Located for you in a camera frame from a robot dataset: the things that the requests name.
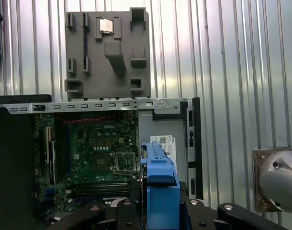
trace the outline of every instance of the silver metal sheet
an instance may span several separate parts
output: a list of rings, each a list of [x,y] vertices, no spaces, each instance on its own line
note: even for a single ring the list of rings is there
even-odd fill
[[[64,12],[146,7],[152,98],[201,99],[204,199],[255,210],[252,150],[292,148],[292,0],[226,1],[3,1],[0,94],[66,102]]]

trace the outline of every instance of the white label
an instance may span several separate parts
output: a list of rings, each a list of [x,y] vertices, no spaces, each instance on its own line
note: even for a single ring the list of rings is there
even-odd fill
[[[74,160],[79,160],[79,159],[80,159],[79,154],[74,154]]]
[[[166,153],[169,153],[168,157],[173,161],[175,165],[175,170],[177,171],[177,161],[176,161],[176,139],[172,135],[167,136],[151,136],[150,142],[157,142],[162,146],[162,149]]]

